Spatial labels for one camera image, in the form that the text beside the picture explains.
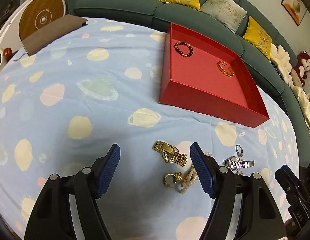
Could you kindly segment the silver wristwatch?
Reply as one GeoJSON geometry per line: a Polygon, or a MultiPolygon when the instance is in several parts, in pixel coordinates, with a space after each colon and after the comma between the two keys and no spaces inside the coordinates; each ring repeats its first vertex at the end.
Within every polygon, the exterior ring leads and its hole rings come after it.
{"type": "Polygon", "coordinates": [[[232,156],[227,159],[224,159],[223,165],[230,170],[237,170],[242,168],[250,168],[255,165],[254,160],[245,161],[242,159],[239,159],[238,157],[232,156]]]}

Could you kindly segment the gold wristwatch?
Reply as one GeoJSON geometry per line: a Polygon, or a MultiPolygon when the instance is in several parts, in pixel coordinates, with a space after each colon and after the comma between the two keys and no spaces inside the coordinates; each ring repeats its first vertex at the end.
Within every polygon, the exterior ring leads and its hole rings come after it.
{"type": "Polygon", "coordinates": [[[188,161],[186,154],[181,154],[175,146],[164,141],[156,141],[153,149],[162,155],[165,163],[177,164],[184,167],[188,161]]]}

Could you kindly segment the cream quilted blanket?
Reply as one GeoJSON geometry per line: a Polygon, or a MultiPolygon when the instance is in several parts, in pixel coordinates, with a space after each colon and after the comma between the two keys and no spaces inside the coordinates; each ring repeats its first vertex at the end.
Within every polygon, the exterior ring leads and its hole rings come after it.
{"type": "Polygon", "coordinates": [[[301,87],[294,86],[292,88],[293,94],[299,102],[301,111],[304,116],[304,121],[308,129],[308,134],[310,136],[310,102],[304,90],[301,87]]]}

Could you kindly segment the blue planet-print bedsheet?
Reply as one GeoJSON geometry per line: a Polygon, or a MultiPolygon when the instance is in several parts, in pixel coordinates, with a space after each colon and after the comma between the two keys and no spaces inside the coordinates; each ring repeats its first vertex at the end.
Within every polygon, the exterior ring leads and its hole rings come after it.
{"type": "Polygon", "coordinates": [[[284,220],[290,218],[275,171],[299,172],[294,129],[265,92],[269,120],[257,128],[158,102],[165,34],[99,18],[36,55],[21,49],[0,72],[0,215],[23,237],[49,175],[72,176],[107,154],[121,157],[97,202],[112,239],[198,239],[214,201],[199,182],[185,193],[164,187],[167,164],[157,140],[188,153],[197,142],[218,163],[243,148],[284,220]]]}

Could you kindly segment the red monkey plush toy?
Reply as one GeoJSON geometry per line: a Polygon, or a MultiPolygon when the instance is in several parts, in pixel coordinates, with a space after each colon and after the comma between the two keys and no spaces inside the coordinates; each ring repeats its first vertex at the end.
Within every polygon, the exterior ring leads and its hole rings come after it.
{"type": "Polygon", "coordinates": [[[304,87],[305,80],[307,79],[307,72],[310,71],[310,55],[307,53],[307,51],[303,50],[298,54],[297,59],[298,63],[294,70],[298,74],[300,82],[304,87]]]}

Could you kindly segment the cream flower-shaped pillow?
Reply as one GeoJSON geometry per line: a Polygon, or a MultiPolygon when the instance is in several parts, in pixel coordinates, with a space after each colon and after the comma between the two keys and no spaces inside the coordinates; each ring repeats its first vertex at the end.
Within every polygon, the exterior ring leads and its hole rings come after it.
{"type": "Polygon", "coordinates": [[[276,46],[275,44],[271,44],[270,51],[271,63],[273,63],[283,81],[289,86],[293,85],[291,71],[292,65],[290,63],[290,55],[284,50],[283,46],[276,46]]]}

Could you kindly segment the orange gold bangle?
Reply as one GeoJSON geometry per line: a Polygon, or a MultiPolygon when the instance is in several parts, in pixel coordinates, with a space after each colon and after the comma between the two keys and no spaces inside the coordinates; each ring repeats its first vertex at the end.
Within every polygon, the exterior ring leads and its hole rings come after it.
{"type": "Polygon", "coordinates": [[[227,77],[233,77],[235,75],[232,67],[229,66],[229,64],[225,61],[218,61],[218,63],[216,63],[216,66],[221,71],[221,73],[227,77]]]}

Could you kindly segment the red shallow tray box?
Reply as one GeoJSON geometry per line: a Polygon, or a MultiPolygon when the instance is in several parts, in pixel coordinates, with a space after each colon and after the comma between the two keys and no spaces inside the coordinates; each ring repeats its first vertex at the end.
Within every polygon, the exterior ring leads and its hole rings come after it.
{"type": "Polygon", "coordinates": [[[261,94],[235,52],[188,28],[171,24],[164,46],[159,103],[256,128],[269,119],[261,94]],[[235,75],[217,68],[225,61],[235,75]]]}

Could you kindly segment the yellow embroidered cushion right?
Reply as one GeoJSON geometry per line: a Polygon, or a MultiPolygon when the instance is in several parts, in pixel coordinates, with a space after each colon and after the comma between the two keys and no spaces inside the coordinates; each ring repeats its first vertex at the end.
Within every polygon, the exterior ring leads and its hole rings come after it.
{"type": "Polygon", "coordinates": [[[252,16],[248,17],[248,27],[242,38],[257,48],[268,61],[271,60],[272,38],[252,16]]]}

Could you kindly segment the brown flat notebook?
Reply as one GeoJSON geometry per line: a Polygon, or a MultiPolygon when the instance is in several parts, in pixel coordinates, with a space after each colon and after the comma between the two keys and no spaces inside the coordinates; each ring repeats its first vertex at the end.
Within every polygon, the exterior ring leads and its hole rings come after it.
{"type": "Polygon", "coordinates": [[[87,23],[86,18],[67,14],[32,33],[22,41],[22,45],[27,55],[32,56],[48,44],[84,27],[87,23]]]}

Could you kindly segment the grey-green embroidered cushion right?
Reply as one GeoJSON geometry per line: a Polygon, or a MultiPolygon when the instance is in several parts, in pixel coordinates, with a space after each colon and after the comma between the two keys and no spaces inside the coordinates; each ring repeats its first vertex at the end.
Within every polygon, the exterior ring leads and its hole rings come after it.
{"type": "Polygon", "coordinates": [[[206,0],[201,11],[236,33],[247,11],[233,0],[206,0]]]}

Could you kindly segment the teal sectional sofa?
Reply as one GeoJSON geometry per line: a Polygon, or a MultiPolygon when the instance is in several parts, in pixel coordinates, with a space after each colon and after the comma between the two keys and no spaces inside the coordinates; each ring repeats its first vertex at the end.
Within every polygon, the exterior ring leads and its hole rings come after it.
{"type": "Polygon", "coordinates": [[[310,137],[299,103],[289,85],[284,82],[266,57],[244,39],[248,20],[253,18],[271,37],[272,42],[289,53],[290,63],[298,59],[285,38],[274,25],[247,0],[233,0],[246,16],[237,31],[231,31],[220,21],[204,12],[176,3],[158,0],[65,0],[68,13],[89,18],[107,18],[166,32],[171,23],[194,30],[237,53],[248,68],[255,83],[287,114],[297,140],[299,163],[310,163],[310,137]]]}

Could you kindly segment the framed orange wall picture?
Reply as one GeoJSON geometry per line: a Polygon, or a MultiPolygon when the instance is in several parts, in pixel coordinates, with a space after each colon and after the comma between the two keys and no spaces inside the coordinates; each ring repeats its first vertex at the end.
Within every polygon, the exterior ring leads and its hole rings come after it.
{"type": "Polygon", "coordinates": [[[294,20],[295,24],[299,26],[307,12],[307,8],[302,0],[282,0],[281,4],[294,20]]]}

